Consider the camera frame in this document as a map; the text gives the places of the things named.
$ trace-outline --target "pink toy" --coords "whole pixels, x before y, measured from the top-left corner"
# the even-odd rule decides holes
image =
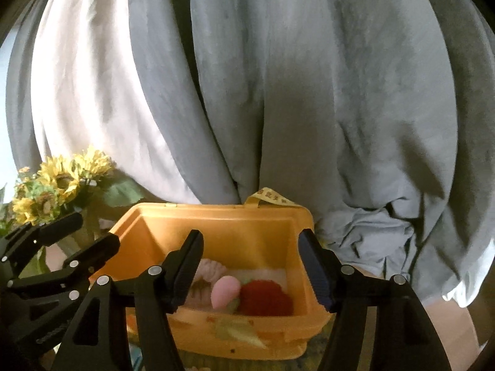
[[[211,306],[213,309],[224,309],[227,304],[239,296],[241,282],[233,276],[221,277],[211,290]]]

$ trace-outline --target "red plush toy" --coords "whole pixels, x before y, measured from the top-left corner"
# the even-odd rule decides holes
[[[292,299],[272,280],[253,280],[241,287],[238,312],[251,317],[288,317]]]

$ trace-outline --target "orange plastic bin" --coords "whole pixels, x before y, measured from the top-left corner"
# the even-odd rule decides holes
[[[288,294],[294,301],[292,317],[244,317],[180,307],[169,315],[177,348],[189,352],[253,360],[284,360],[301,356],[308,339],[330,319],[318,304],[298,254],[298,235],[313,228],[310,212],[278,205],[138,204],[111,230],[120,237],[120,250],[97,274],[114,280],[138,276],[177,250],[192,229],[204,236],[204,258],[229,269],[285,268]],[[215,323],[244,318],[265,347],[216,337]],[[137,331],[133,315],[128,328]]]

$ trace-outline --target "silver screw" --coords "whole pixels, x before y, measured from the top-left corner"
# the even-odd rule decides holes
[[[98,283],[100,286],[103,286],[107,284],[110,281],[110,278],[107,275],[100,276],[96,283]]]
[[[354,268],[351,265],[344,265],[341,267],[341,272],[344,275],[352,275],[354,273]]]
[[[148,273],[152,276],[161,274],[161,267],[158,265],[154,265],[148,269]]]
[[[74,301],[79,298],[79,292],[77,290],[73,290],[69,293],[69,298]]]
[[[405,284],[406,279],[404,276],[402,275],[394,275],[394,282],[397,283],[397,284]]]

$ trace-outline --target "light pink plush toy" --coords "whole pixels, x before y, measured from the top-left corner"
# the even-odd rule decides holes
[[[233,276],[221,277],[211,290],[211,306],[213,309],[224,309],[229,302],[239,297],[241,282]]]

